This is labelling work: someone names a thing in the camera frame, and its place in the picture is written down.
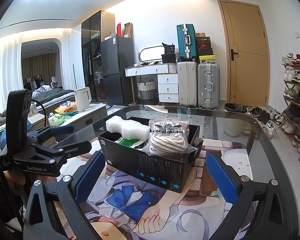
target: metal bolt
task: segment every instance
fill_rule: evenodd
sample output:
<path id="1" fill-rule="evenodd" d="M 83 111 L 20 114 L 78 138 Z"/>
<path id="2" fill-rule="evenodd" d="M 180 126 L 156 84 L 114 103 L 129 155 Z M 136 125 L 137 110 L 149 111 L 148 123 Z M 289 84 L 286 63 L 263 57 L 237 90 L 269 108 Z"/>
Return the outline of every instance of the metal bolt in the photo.
<path id="1" fill-rule="evenodd" d="M 277 182 L 275 179 L 272 179 L 272 180 L 271 180 L 271 184 L 272 184 L 273 186 L 277 186 L 277 185 L 278 185 L 278 182 Z"/>
<path id="2" fill-rule="evenodd" d="M 246 175 L 242 175 L 241 176 L 241 180 L 244 181 L 244 182 L 248 182 L 249 181 L 249 177 L 246 176 Z"/>
<path id="3" fill-rule="evenodd" d="M 63 180 L 64 182 L 68 182 L 70 179 L 71 179 L 71 176 L 70 176 L 70 175 L 66 175 L 66 176 L 64 176 L 64 177 L 62 178 L 62 180 Z"/>
<path id="4" fill-rule="evenodd" d="M 34 182 L 34 185 L 35 186 L 39 186 L 41 184 L 41 180 L 37 179 L 35 182 Z"/>

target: silver suitcase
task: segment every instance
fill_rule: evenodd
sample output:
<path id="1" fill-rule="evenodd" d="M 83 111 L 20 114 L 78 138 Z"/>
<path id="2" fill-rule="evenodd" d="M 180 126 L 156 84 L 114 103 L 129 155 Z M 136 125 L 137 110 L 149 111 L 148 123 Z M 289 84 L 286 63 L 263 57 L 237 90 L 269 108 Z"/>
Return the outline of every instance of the silver suitcase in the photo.
<path id="1" fill-rule="evenodd" d="M 198 106 L 217 109 L 220 95 L 220 66 L 215 63 L 198 65 Z"/>
<path id="2" fill-rule="evenodd" d="M 197 63 L 178 62 L 179 104 L 182 106 L 197 105 Z"/>

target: open black box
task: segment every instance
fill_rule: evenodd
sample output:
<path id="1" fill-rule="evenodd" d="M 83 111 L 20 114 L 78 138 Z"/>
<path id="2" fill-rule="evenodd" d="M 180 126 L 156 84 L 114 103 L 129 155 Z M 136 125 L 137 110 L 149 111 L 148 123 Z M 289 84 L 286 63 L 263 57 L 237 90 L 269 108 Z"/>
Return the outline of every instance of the open black box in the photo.
<path id="1" fill-rule="evenodd" d="M 149 119 L 138 117 L 129 119 L 149 125 Z M 189 125 L 188 143 L 197 147 L 197 150 L 185 154 L 181 161 L 156 155 L 149 156 L 138 149 L 115 143 L 121 137 L 120 133 L 106 131 L 99 136 L 99 141 L 107 163 L 112 167 L 143 181 L 181 193 L 191 167 L 201 152 L 202 141 L 199 143 L 199 131 L 200 126 Z"/>

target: wooden door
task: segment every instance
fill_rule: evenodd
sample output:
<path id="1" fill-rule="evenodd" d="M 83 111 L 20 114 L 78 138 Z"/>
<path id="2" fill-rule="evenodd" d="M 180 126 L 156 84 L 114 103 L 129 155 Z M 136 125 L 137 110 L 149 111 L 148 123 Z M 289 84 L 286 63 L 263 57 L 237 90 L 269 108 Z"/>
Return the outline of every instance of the wooden door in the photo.
<path id="1" fill-rule="evenodd" d="M 228 102 L 266 106 L 269 49 L 257 5 L 219 1 L 228 52 Z"/>

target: anime desk mat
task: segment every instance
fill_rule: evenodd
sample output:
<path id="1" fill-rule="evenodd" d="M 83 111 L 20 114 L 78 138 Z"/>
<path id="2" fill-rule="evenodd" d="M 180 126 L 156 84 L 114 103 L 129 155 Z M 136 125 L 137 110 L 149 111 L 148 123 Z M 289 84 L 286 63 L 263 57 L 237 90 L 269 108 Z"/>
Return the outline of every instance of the anime desk mat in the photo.
<path id="1" fill-rule="evenodd" d="M 90 156 L 101 150 L 97 138 L 91 141 L 88 154 L 68 159 L 57 178 L 73 175 Z M 208 240 L 228 214 L 226 203 L 205 165 L 206 153 L 243 149 L 237 142 L 203 139 L 182 193 L 152 185 L 106 163 L 88 200 L 80 204 L 87 219 L 104 240 Z M 61 223 L 70 239 L 76 239 L 59 202 L 55 202 Z M 235 239 L 240 239 L 252 220 L 256 203 L 250 210 Z"/>

